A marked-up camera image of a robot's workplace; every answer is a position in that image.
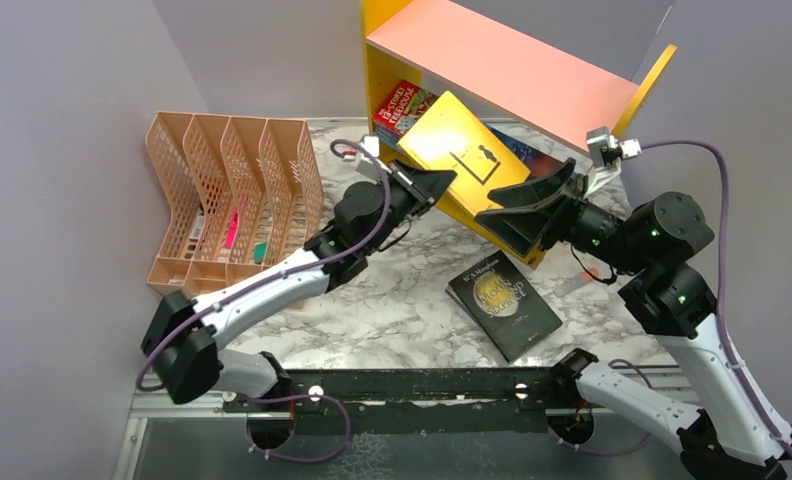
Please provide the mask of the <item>Jane Eyre book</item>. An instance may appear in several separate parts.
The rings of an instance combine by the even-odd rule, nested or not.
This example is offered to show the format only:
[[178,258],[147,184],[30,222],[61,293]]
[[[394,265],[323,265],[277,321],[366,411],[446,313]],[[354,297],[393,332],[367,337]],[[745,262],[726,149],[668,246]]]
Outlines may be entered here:
[[532,177],[544,177],[557,171],[563,163],[537,148],[487,124],[487,128],[510,150],[529,170]]

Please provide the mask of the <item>yellow hardcover book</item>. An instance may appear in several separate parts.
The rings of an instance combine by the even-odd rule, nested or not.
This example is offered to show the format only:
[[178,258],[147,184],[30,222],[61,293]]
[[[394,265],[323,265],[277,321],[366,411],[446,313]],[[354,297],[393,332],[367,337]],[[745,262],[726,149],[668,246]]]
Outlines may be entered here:
[[452,170],[447,194],[468,215],[498,209],[490,191],[524,182],[527,166],[452,92],[446,91],[401,137],[399,147],[425,170]]

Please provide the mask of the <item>green 104-storey treehouse book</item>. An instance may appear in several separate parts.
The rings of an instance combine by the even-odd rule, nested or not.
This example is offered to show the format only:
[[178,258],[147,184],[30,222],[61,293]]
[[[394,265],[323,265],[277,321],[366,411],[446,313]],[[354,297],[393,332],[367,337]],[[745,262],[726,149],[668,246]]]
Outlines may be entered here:
[[400,137],[385,128],[381,128],[380,126],[376,126],[373,133],[380,139],[380,141],[386,144],[388,147],[394,149],[397,152],[402,152],[402,149],[399,147],[398,142]]

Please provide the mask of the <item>purple 52-storey treehouse book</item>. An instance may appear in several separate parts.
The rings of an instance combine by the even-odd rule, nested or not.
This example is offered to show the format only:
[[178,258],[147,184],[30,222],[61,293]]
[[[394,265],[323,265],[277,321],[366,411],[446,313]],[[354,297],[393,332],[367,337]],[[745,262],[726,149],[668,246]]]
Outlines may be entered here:
[[399,150],[400,146],[398,142],[404,136],[404,133],[398,129],[393,130],[383,125],[376,125],[374,128],[374,133],[379,139],[388,145],[389,147]]

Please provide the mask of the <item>red 13-storey treehouse book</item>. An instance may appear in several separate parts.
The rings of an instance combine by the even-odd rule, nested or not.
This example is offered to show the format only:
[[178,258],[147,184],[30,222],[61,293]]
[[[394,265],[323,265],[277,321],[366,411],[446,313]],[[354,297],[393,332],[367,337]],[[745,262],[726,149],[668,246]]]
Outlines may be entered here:
[[402,137],[437,99],[436,94],[408,80],[401,80],[374,110],[373,124]]

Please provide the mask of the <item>black Moon and Sixpence book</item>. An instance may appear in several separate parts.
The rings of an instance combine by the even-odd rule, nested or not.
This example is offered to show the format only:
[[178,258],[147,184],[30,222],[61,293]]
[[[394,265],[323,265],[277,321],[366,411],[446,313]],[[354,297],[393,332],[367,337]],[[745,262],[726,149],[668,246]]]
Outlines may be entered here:
[[446,293],[508,363],[562,326],[560,317],[502,251],[454,277]]

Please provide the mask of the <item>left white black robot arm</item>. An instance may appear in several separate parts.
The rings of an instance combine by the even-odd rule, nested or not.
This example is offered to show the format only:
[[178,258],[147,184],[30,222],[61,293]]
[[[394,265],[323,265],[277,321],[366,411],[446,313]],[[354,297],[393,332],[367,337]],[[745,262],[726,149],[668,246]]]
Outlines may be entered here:
[[398,226],[433,208],[456,178],[452,170],[416,169],[399,161],[373,165],[378,181],[347,187],[325,227],[278,264],[208,294],[163,295],[140,345],[143,368],[153,370],[159,382],[138,379],[137,389],[163,390],[175,404],[229,390],[262,410],[281,406],[287,386],[278,362],[265,353],[227,353],[230,342],[272,315],[353,280],[369,256],[386,250]]

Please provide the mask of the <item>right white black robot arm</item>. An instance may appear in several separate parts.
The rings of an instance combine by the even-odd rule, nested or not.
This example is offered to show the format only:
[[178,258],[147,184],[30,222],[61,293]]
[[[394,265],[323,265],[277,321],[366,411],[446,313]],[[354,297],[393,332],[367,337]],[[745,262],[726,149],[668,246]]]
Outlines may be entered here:
[[619,218],[585,196],[588,179],[566,162],[554,173],[490,191],[476,220],[512,248],[558,242],[607,263],[628,282],[626,309],[673,357],[698,397],[688,405],[575,349],[553,366],[551,398],[612,410],[678,454],[697,479],[784,479],[792,425],[757,391],[717,329],[716,298],[689,260],[714,240],[688,195],[669,191]]

